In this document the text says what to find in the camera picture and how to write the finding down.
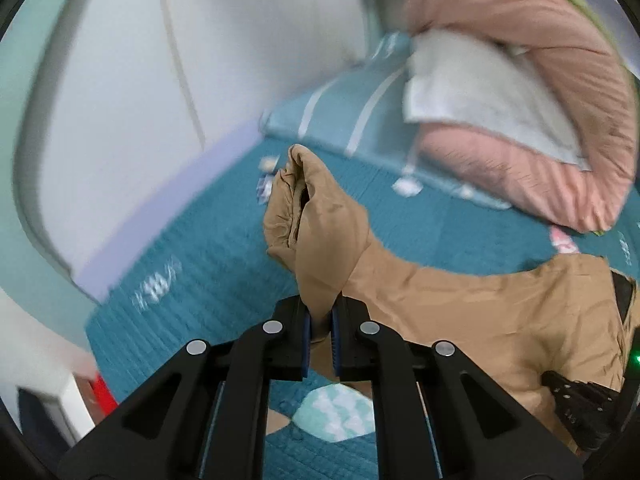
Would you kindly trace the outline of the tan jacket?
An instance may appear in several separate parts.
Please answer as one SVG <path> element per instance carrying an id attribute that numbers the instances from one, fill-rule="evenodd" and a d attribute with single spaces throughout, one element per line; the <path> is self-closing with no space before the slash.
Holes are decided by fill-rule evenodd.
<path id="1" fill-rule="evenodd" d="M 541 374 L 623 385 L 639 310 L 620 313 L 602 258 L 558 255 L 530 271 L 489 276 L 402 260 L 374 236 L 366 208 L 299 144 L 274 178 L 264 234 L 270 257 L 296 279 L 314 338 L 328 333 L 338 296 L 358 299 L 408 341 L 452 341 L 565 444 L 572 437 Z"/>

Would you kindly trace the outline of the teal quilted bedspread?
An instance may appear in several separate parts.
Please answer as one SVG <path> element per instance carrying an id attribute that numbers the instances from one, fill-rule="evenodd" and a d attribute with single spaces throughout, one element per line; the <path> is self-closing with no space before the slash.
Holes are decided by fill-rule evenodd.
<path id="1" fill-rule="evenodd" d="M 278 139 L 249 150 L 101 295 L 86 333 L 117 401 L 188 341 L 232 340 L 294 294 L 292 275 L 267 254 L 265 207 L 256 197 L 259 162 L 287 151 Z M 329 152 L 321 159 L 367 208 L 378 239 L 401 258 L 489 275 L 530 270 L 555 255 L 547 223 L 521 211 L 485 208 L 429 187 L 404 197 L 393 190 L 388 171 Z"/>

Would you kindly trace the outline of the light blue striped sheet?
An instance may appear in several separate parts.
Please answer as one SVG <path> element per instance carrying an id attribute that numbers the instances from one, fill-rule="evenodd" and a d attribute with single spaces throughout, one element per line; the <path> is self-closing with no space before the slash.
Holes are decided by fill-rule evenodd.
<path id="1" fill-rule="evenodd" d="M 367 61 L 267 112 L 260 130 L 388 170 L 407 191 L 428 185 L 483 207 L 509 209 L 419 153 L 419 126 L 406 122 L 402 111 L 410 54 L 408 35 L 385 35 Z"/>

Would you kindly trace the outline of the white pillow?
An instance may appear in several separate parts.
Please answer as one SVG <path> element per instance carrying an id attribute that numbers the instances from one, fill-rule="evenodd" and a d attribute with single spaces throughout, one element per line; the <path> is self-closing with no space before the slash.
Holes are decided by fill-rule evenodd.
<path id="1" fill-rule="evenodd" d="M 462 125 L 591 169 L 565 108 L 526 58 L 462 32 L 430 29 L 411 40 L 406 122 Z"/>

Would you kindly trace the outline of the white wardrobe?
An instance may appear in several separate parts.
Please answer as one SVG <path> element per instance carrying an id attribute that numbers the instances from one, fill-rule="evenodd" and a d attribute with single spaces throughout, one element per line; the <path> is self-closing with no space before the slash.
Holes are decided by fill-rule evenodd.
<path id="1" fill-rule="evenodd" d="M 68 0 L 18 142 L 36 239 L 78 272 L 193 159 L 365 50 L 360 0 Z"/>

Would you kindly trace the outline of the pink duvet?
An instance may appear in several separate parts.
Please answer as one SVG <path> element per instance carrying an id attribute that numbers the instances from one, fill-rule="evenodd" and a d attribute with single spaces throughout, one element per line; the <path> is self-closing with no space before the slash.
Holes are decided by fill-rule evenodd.
<path id="1" fill-rule="evenodd" d="M 616 223 L 634 184 L 638 96 L 586 0 L 406 0 L 404 117 L 420 151 L 578 232 Z"/>

